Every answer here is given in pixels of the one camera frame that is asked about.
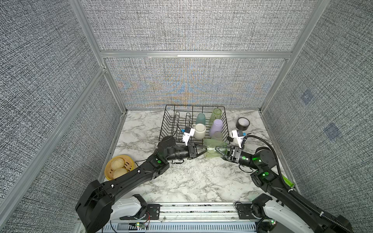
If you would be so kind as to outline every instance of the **white mug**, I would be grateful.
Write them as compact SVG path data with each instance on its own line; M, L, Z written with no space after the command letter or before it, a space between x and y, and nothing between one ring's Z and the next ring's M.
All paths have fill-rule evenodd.
M194 136L196 139L203 139L206 133L206 126L204 124L192 124Z

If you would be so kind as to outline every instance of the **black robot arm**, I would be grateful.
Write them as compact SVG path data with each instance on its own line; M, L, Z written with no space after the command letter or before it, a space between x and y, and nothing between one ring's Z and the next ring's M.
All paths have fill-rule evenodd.
M259 139L268 147L259 147L255 154L246 153L238 146L217 147L216 150L223 155L223 159L256 170L250 174L254 184L279 199L303 219L314 232L353 232L351 224L346 218L341 215L334 217L323 211L286 184L281 174L276 152L268 142L254 135L247 135L245 139L247 138ZM277 167L278 174L271 170L274 166ZM272 200L272 197L264 193L253 200L252 209L255 216L265 217L263 206L268 200Z
M175 138L167 136L138 168L102 184L98 180L91 182L75 206L87 233L97 232L109 221L112 205L123 195L162 175L170 167L169 160L197 158L206 150L206 147L193 142L187 146L177 146Z

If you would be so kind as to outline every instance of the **green object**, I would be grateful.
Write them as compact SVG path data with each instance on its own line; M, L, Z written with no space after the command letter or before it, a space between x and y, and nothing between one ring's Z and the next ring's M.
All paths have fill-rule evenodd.
M195 120L195 124L206 124L206 117L205 114L200 113L197 116L197 119Z
M294 184L289 180L289 179L287 179L285 176L283 176L282 175L282 178L283 178L283 180L285 181L285 183L287 184L287 185L289 185L289 187L294 187Z
M210 123L214 122L214 120L216 119L221 119L221 118L222 118L222 110L220 108L216 108L211 113Z
M226 146L227 143L215 139L205 138L203 140L203 145L207 147L207 152L204 154L204 157L216 158L221 157L222 155L215 150L215 147ZM224 154L227 154L227 148L220 149L220 151L222 151Z
M142 223L136 223L136 227L138 227L140 229L146 229L145 224L142 224Z

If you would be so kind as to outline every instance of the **aluminum frame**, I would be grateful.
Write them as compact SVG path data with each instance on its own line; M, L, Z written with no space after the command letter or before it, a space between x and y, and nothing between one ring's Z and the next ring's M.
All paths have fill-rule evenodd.
M128 111L164 111L164 108L128 108L127 110ZM259 108L226 108L226 111L230 111L230 110L259 111Z
M234 207L234 202L152 202L148 204L161 205L159 220L150 220L152 223L234 223L258 222L260 220L260 218L240 220L237 210ZM138 220L114 219L111 220L111 222L114 226L115 223L136 223ZM78 220L73 232L83 233L84 231L85 229L83 224L80 220Z
M120 136L120 133L122 132L122 128L123 128L123 124L127 118L127 112L124 112L121 116L120 116L120 120L119 120L119 123L118 123L118 126L115 130L115 135L113 137L113 140L112 140L112 143L110 145L110 148L109 148L109 151L107 152L107 156L106 156L106 159L105 159L105 162L102 164L102 169L101 169L101 172L100 172L100 175L98 176L97 180L102 183L105 179L105 167L106 167L106 164L109 162L109 160L112 158L113 154L114 154L114 151L115 151L115 147L116 147L116 144L118 143L118 140L119 140L119 136Z
M329 2L330 2L330 0L318 0L317 1L315 8L313 9L310 17L307 20L307 23L305 24L302 32L300 33L300 35L299 35L299 37L298 37L298 39L297 39L297 41L296 41L296 43L293 47L292 56L289 58L289 60L287 60L283 64L277 78L273 82L273 84L270 87L266 97L264 98L264 100L261 104L260 109L263 113L266 111L269 103L272 101L275 93L277 92L277 90L281 86L281 83L283 82L283 80L285 79L289 70L293 66L296 58L298 57L300 51L302 50L304 44L306 43L306 41L308 39L308 37L311 35L313 29L315 28L315 26L316 26L317 22L319 21L321 15L323 14L324 10L329 5Z
M147 58L285 58L291 52L281 51L101 51L101 58L147 57Z
M69 0L69 2L76 14L76 17L78 18L78 21L83 29L85 37L88 40L88 43L91 46L91 49L97 59L97 62L99 63L99 65L104 66L106 70L108 71L105 74L107 84L109 85L109 88L112 91L112 95L115 101L117 102L119 109L122 111L122 113L124 113L127 110L126 105L120 94L117 84L115 83L108 67L106 66L104 62L104 59L100 56L100 46L98 45L96 37L94 36L91 25L88 23L87 15L84 12L83 6L80 0Z
M264 124L264 126L266 127L266 130L267 130L267 133L269 135L269 138L271 139L271 142L273 144L273 147L276 151L276 154L278 155L279 157L279 160L281 161L281 164L282 164L282 167L284 168L285 170L285 173L287 175L287 178L294 183L295 186L297 186L297 182L295 181L294 179L294 176L293 176L293 173L291 172L289 166L288 166L288 163L286 162L286 159L282 153L282 150L275 138L275 135L272 133L271 129L269 128L268 124L267 124L267 121L266 121L266 118L264 117L263 113L261 111L259 111L259 115L260 115L260 118Z
M159 232L159 233L166 233L166 232L195 232L195 233L213 233L213 232L221 232L221 233L247 233L247 232L256 232L256 223L255 221L160 221L160 220L151 220L150 227L147 230L139 230L136 227L124 227L122 230L118 229L118 224L125 224L128 226L129 221L112 221L111 223L107 223L102 230L98 232L105 232L105 233L114 233L114 232ZM83 233L85 232L84 228L82 228L79 224L75 226L73 231L74 233Z
M100 67L0 203L0 231L104 74Z

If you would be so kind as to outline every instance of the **gray fabric wall panel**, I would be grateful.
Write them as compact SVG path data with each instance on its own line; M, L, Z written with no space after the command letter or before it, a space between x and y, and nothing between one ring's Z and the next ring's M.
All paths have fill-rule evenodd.
M373 2L332 0L264 116L298 188L370 233Z
M290 51L316 0L82 0L102 50Z
M75 205L99 176L121 114L101 78L2 233L72 232Z
M128 108L166 104L259 108L283 59L108 58Z
M0 201L98 64L69 1L2 1Z

